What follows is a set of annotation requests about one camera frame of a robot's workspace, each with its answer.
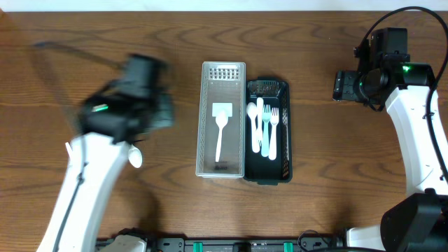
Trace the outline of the clear mesh plastic tray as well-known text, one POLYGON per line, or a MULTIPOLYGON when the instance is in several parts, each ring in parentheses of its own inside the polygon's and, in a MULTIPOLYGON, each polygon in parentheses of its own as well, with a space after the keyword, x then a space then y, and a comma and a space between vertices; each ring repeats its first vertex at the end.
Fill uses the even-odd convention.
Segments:
POLYGON ((195 173, 203 178, 238 179, 244 176, 246 65, 243 62, 202 64, 195 173), (221 111, 228 116, 223 128, 220 160, 215 161, 221 111))

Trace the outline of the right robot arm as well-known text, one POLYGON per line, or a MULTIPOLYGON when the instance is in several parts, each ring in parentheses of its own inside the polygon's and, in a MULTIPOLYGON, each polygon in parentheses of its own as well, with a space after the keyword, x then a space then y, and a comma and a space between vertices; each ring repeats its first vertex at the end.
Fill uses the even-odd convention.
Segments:
POLYGON ((447 250, 447 179, 440 169, 427 122, 433 123, 442 153, 447 138, 438 114, 438 97, 427 109, 435 82, 429 64, 412 63, 407 30, 373 31, 355 50, 355 71, 338 71, 332 98, 353 101, 391 117, 406 174, 406 199, 388 210, 381 223, 346 231, 345 245, 383 251, 447 250))

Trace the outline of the black mesh plastic tray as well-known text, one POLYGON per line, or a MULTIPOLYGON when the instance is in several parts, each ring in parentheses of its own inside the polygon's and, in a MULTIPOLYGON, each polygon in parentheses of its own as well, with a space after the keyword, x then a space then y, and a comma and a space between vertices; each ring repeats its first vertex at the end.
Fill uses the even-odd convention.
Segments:
MULTIPOLYGON (((293 177, 291 150, 291 110, 289 84, 275 77, 259 77, 246 83, 246 102, 256 103, 262 97, 264 104, 279 109, 279 124, 276 126, 276 159, 254 153, 251 145, 251 120, 246 118, 245 175, 247 181, 260 185, 287 183, 293 177)), ((269 123, 269 137, 272 126, 269 123)))

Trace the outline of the white spoon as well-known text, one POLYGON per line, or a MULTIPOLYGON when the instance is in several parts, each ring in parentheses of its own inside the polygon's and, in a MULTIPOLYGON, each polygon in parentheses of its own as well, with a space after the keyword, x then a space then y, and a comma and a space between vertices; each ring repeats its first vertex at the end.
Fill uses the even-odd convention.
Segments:
POLYGON ((257 118, 257 106, 253 102, 249 102, 246 108, 247 115, 251 120, 251 145, 254 153, 260 152, 260 144, 258 143, 258 137, 256 135, 256 118, 257 118))
POLYGON ((72 160, 72 159, 73 159, 73 150, 72 150, 72 148, 71 148, 70 143, 69 143, 69 142, 66 142, 66 143, 65 143, 65 147, 66 147, 67 154, 68 154, 68 156, 69 156, 69 160, 72 160))
POLYGON ((128 150, 128 160, 129 163, 134 168, 140 168, 143 164, 143 155, 141 151, 134 145, 131 145, 128 150))

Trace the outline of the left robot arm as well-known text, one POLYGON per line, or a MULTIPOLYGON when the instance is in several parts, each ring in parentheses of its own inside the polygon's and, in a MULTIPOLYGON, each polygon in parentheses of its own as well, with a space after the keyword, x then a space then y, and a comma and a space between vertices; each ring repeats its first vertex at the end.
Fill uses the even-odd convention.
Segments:
POLYGON ((126 164, 139 168, 139 136, 174 123, 172 99, 160 86, 167 65, 132 54, 120 78, 85 99, 79 131, 66 150, 66 174, 39 251, 94 251, 111 192, 126 164))

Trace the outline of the white fork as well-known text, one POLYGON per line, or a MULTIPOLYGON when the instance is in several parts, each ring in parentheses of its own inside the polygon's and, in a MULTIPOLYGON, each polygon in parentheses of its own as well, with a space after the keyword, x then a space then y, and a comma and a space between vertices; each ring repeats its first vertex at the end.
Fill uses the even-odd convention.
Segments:
POLYGON ((257 130, 256 130, 256 136, 258 139, 258 143, 260 146, 263 145, 263 106, 264 106, 264 101, 262 97, 258 97, 256 99, 256 106, 257 106, 257 120, 258 120, 258 126, 257 126, 257 130))
POLYGON ((272 126, 272 132, 269 142, 269 155, 270 160, 277 158, 277 125, 279 124, 279 109, 274 107, 272 109, 270 123, 272 126))
POLYGON ((267 157, 269 155, 269 122, 271 118, 271 106, 264 105, 262 112, 263 131, 262 131, 262 148, 261 155, 267 157))

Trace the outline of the white spoon angled large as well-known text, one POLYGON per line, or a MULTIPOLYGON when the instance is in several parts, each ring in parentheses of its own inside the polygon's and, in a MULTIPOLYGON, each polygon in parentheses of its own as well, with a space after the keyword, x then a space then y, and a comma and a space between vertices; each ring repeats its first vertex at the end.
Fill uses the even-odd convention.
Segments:
POLYGON ((228 123, 228 115, 225 111, 221 111, 216 117, 216 124, 218 126, 218 139, 216 144, 216 156, 215 156, 216 162, 220 160, 223 128, 227 125, 227 123, 228 123))

